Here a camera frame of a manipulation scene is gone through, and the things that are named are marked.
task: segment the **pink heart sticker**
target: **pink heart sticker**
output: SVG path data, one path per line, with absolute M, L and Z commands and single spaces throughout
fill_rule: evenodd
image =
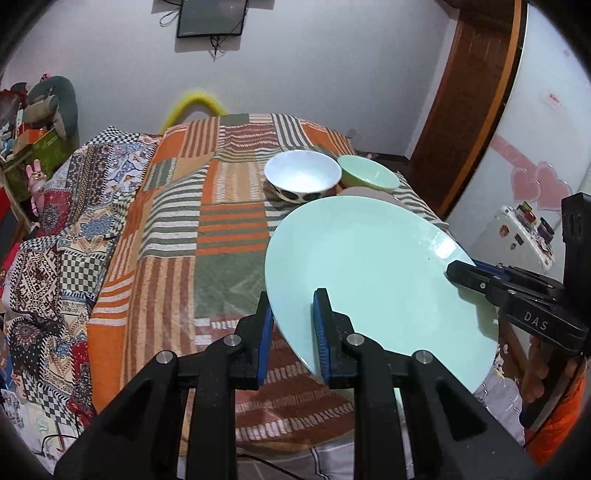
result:
M 562 199 L 572 194 L 569 185 L 565 181 L 559 180 L 552 165 L 546 162 L 538 163 L 536 166 L 535 179 L 541 186 L 538 210 L 559 212 Z
M 542 194 L 540 182 L 530 179 L 528 171 L 521 167 L 514 168 L 511 172 L 511 187 L 516 202 L 534 202 Z

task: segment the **patterned quilt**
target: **patterned quilt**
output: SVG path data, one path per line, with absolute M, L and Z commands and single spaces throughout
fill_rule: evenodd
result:
M 269 239 L 294 209 L 270 191 L 264 167 L 294 149 L 355 153 L 337 132 L 288 115 L 228 115 L 165 133 L 87 326 L 99 411 L 158 351 L 201 351 L 256 310 Z M 396 194 L 446 227 L 408 184 Z M 265 384 L 236 393 L 238 442 L 301 448 L 349 432 L 353 419 L 349 400 L 316 382 L 277 331 Z
M 69 426 L 95 414 L 86 323 L 159 141 L 111 127 L 78 149 L 47 183 L 38 236 L 23 242 L 7 275 L 14 381 Z

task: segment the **green bowl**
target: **green bowl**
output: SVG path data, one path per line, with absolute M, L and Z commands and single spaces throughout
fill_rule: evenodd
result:
M 343 169 L 341 183 L 346 187 L 369 187 L 388 193 L 400 187 L 394 172 L 368 158 L 341 155 L 337 162 Z

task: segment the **pink rabbit toy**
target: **pink rabbit toy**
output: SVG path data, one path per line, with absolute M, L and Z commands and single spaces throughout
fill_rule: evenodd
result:
M 29 192 L 31 192 L 31 207 L 33 213 L 41 217 L 43 211 L 43 189 L 47 183 L 47 175 L 41 171 L 39 160 L 33 162 L 33 167 L 27 165 Z

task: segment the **yellow fuzzy object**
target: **yellow fuzzy object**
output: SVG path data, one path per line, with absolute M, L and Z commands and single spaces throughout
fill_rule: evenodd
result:
M 181 98 L 180 101 L 170 111 L 170 113 L 166 117 L 166 121 L 164 122 L 162 129 L 160 130 L 160 134 L 164 135 L 166 130 L 176 125 L 179 120 L 179 117 L 183 114 L 185 109 L 194 103 L 201 103 L 205 105 L 207 108 L 209 108 L 209 111 L 212 113 L 212 116 L 221 116 L 228 114 L 226 109 L 222 107 L 215 98 L 208 95 L 207 93 L 188 93 L 183 98 Z

